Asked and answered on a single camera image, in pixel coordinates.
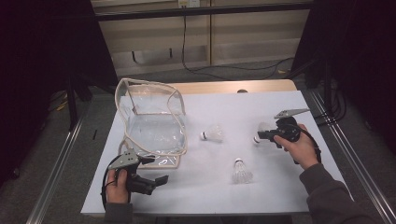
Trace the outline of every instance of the black sleeve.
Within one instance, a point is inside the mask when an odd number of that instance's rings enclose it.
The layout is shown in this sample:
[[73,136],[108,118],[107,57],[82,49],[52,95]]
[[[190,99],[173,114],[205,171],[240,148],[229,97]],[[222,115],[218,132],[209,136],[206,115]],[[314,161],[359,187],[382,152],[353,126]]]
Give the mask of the black sleeve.
[[314,223],[375,223],[352,201],[344,183],[334,180],[323,164],[309,167],[300,179],[309,194],[306,202]]
[[105,223],[132,223],[132,209],[131,203],[107,203]]

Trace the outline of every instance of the shuttlecock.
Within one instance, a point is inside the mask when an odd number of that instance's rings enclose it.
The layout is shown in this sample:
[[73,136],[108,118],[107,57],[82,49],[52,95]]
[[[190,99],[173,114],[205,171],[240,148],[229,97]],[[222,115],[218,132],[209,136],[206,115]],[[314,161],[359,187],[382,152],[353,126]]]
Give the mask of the shuttlecock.
[[233,165],[233,182],[235,184],[247,184],[253,179],[253,173],[251,173],[241,158],[236,158],[235,164]]
[[220,124],[213,124],[206,131],[201,132],[200,137],[202,140],[222,142],[224,139],[224,132]]

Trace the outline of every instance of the sleeve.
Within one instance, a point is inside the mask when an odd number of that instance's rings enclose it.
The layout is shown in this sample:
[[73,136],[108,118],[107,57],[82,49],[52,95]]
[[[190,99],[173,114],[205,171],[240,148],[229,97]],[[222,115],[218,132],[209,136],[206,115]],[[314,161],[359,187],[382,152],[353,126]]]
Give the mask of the sleeve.
[[107,203],[105,223],[132,223],[133,206],[131,203]]
[[375,223],[352,201],[345,184],[334,180],[323,164],[306,169],[300,180],[309,194],[306,201],[314,223]]

